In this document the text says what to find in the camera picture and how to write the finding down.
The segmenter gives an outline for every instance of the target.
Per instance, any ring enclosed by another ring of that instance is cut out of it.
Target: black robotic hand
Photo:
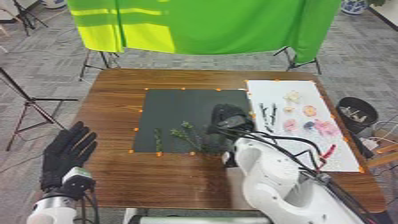
[[[62,177],[72,167],[81,167],[95,149],[95,133],[79,121],[58,136],[44,149],[40,190],[62,186]]]

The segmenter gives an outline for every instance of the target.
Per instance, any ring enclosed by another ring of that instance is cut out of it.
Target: wall
[[[373,9],[398,26],[398,0],[387,0],[383,6],[373,7]]]
[[[26,8],[35,2],[37,0],[17,0],[21,6]],[[14,7],[14,2],[12,0],[0,0],[0,6],[7,8],[7,10],[10,11],[10,13],[14,15],[17,15],[17,10]],[[0,11],[0,20],[10,20],[12,17],[8,16],[8,13]]]

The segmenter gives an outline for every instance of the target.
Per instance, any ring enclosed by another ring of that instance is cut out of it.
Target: paper with drawings
[[[337,131],[333,136],[321,135],[317,130],[305,130],[303,124],[316,119],[319,121],[328,121],[332,125],[337,127],[335,121],[332,119],[330,111],[319,96],[319,92],[316,89],[316,85],[310,81],[268,81],[268,80],[248,80],[246,82],[248,88],[248,99],[252,112],[255,114],[255,128],[259,131],[266,131],[268,126],[273,130],[273,135],[280,136],[294,136],[310,140],[321,150],[321,154],[330,149],[332,144],[335,145],[335,150],[332,156],[326,159],[326,165],[323,166],[323,171],[341,171],[341,172],[358,172],[358,163],[351,153],[349,146],[342,140],[342,134]],[[287,101],[284,96],[291,93],[291,91],[298,92],[298,103]],[[262,119],[262,111],[261,104],[266,113],[266,121]],[[275,124],[271,126],[271,105],[275,104]],[[303,107],[310,105],[316,108],[316,116],[307,117],[303,114]],[[291,107],[293,111],[284,112],[284,107]],[[296,128],[293,131],[284,130],[284,122],[285,120],[294,119]],[[296,141],[291,140],[277,140],[278,145],[287,149],[287,151],[296,154],[303,150],[312,149],[312,147]],[[307,153],[298,156],[303,164],[312,167],[309,161]]]

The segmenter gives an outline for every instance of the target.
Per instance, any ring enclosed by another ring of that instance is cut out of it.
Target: tripod stand
[[[3,76],[3,83],[5,85],[8,86],[8,88],[14,90],[15,94],[22,97],[24,99],[24,104],[22,104],[22,112],[21,112],[21,115],[19,115],[19,119],[17,119],[17,123],[15,123],[15,128],[14,128],[14,133],[12,133],[12,136],[10,136],[10,140],[8,140],[8,145],[7,145],[7,148],[5,148],[5,151],[10,150],[10,145],[12,145],[12,142],[14,142],[14,138],[15,138],[15,135],[19,135],[19,133],[33,128],[37,128],[38,126],[42,126],[44,124],[54,124],[58,126],[60,129],[65,129],[62,124],[58,123],[58,121],[54,120],[54,115],[56,115],[56,111],[58,111],[58,108],[60,108],[60,105],[65,101],[78,101],[78,99],[58,99],[58,98],[33,98],[28,96],[26,92],[22,91],[19,85],[15,84],[7,72],[3,71],[3,69],[0,68],[0,74]],[[56,108],[53,110],[53,113],[47,114],[47,112],[44,111],[42,107],[37,105],[35,101],[56,101],[58,104],[56,104]],[[26,115],[26,109],[28,108],[33,108],[40,117],[44,118],[44,121],[37,124],[33,124],[31,126],[21,128],[21,122],[22,122],[22,118],[24,118],[24,115]]]
[[[115,61],[115,59],[113,59],[113,56],[118,58],[118,55],[117,55],[115,53],[110,53],[110,52],[108,52],[108,60],[106,60],[102,51],[97,51],[97,53],[99,53],[99,55],[101,55],[102,64],[104,64],[104,69],[99,68],[99,67],[95,67],[95,66],[92,66],[92,65],[88,65],[90,51],[92,51],[92,50],[88,49],[88,50],[86,50],[86,54],[85,54],[85,58],[83,58],[83,67],[81,67],[81,71],[79,71],[79,74],[78,74],[78,81],[83,81],[83,74],[85,74],[85,69],[86,69],[86,68],[95,68],[95,69],[99,69],[99,70],[108,69],[108,68],[110,68],[110,62],[111,62],[111,61],[113,61],[115,65],[117,65],[117,67],[120,68],[118,63],[117,63],[117,61]]]
[[[273,56],[277,56],[282,52],[284,52],[284,54],[285,54],[287,62],[289,62],[289,66],[287,66],[285,72],[289,71],[289,69],[300,68],[303,65],[314,63],[316,70],[317,70],[317,74],[321,75],[317,59],[314,58],[312,61],[305,62],[303,64],[296,64],[296,63],[294,63],[294,58],[293,58],[293,60],[291,60],[291,58],[289,58],[287,48],[289,48],[289,47],[284,47],[284,48],[277,51],[277,53],[273,54]]]
[[[35,29],[35,26],[33,26],[33,22],[30,21],[28,19],[28,15],[31,16],[33,18],[33,21],[37,21],[44,27],[47,27],[46,23],[38,20],[38,18],[33,16],[33,14],[28,12],[28,10],[22,8],[19,2],[15,0],[12,0],[14,2],[14,6],[15,6],[15,10],[17,10],[17,14],[19,14],[19,19],[21,19],[21,24],[22,24],[22,29],[24,29],[24,33],[26,33],[26,36],[28,36],[28,29]]]

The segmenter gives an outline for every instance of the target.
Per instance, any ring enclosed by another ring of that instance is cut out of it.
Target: green screen
[[[236,54],[289,46],[312,60],[339,0],[67,0],[85,47]]]

